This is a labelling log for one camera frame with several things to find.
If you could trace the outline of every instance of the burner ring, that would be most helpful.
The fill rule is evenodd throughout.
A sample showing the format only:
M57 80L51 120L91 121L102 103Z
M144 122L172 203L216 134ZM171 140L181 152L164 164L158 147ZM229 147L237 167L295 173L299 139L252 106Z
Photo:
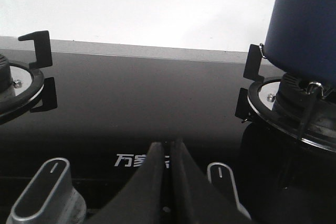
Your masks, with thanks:
M252 83L248 90L248 103L252 111L266 123L296 139L299 122L291 120L291 118L274 109L274 104L277 102L276 97L273 102L267 100L267 94L274 91L274 88L280 84L280 80L281 78L270 78L266 79L265 82ZM301 140L311 146L336 152L335 138L321 134L320 132L308 129Z
M0 100L0 118L7 116L22 107L26 106L30 102L36 99L43 89L44 76L39 69L29 69L29 66L18 61L10 62L11 70L21 72L25 75L30 75L31 80L27 83L22 83L22 87L17 87L16 93L14 87L9 87L2 93L2 101Z

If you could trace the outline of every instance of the screw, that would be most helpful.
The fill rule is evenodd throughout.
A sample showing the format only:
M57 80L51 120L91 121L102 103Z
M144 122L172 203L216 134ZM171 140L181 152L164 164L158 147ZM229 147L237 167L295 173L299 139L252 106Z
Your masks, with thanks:
M275 100L275 95L274 94L268 94L267 95L267 101L268 102L274 102Z
M15 89L19 89L22 87L22 81L21 80L13 80L13 85Z

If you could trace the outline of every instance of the blue pot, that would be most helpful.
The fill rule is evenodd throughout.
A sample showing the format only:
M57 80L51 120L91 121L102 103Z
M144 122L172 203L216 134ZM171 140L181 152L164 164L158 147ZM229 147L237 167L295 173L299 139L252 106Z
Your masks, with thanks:
M276 0L264 53L285 72L336 87L336 0Z

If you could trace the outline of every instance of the white wall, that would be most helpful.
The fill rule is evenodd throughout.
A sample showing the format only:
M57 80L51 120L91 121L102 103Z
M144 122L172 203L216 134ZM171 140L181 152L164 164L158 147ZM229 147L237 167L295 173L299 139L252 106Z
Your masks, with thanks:
M247 51L274 0L0 0L0 36Z

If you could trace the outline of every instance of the gas stove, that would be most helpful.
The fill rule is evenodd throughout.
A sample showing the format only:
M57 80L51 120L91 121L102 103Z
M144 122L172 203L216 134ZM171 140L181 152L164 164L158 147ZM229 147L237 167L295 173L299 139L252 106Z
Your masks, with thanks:
M284 1L246 63L0 49L0 223L333 223L334 77L288 62Z

